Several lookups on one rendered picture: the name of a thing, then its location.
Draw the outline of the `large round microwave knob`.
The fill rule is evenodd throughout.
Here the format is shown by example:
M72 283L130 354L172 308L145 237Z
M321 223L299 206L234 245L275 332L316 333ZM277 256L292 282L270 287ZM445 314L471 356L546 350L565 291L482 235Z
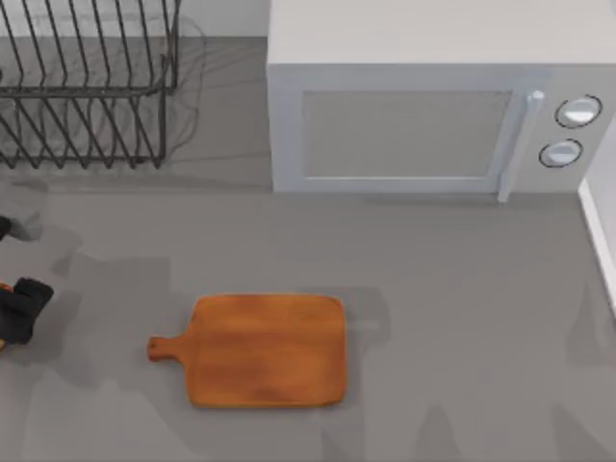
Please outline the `large round microwave knob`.
M603 111L602 101L594 95L568 99L555 111L555 121L563 128L577 129L591 124Z

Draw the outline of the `small round microwave knob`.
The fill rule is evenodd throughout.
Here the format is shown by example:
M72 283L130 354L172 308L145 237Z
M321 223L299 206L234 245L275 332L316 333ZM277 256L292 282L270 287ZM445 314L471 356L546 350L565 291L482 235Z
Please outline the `small round microwave knob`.
M573 139L545 145L539 155L539 162L547 168L564 168L574 164L583 154L582 144Z

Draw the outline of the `pale grey microwave oven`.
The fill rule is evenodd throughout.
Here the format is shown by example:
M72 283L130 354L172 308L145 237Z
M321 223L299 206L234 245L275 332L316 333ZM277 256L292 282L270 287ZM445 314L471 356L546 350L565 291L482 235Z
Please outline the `pale grey microwave oven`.
M494 65L519 75L519 112L500 178L525 114L526 96L546 95L513 193L575 193L616 116L616 0L271 0L270 64ZM555 121L561 103L603 103L591 124ZM573 139L583 154L564 168L538 159Z

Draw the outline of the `microwave oven door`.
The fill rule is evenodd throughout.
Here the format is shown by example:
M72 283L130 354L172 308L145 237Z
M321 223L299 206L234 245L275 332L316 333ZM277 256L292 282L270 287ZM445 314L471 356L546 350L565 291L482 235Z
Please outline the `microwave oven door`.
M494 65L270 64L274 188L494 193L519 112Z

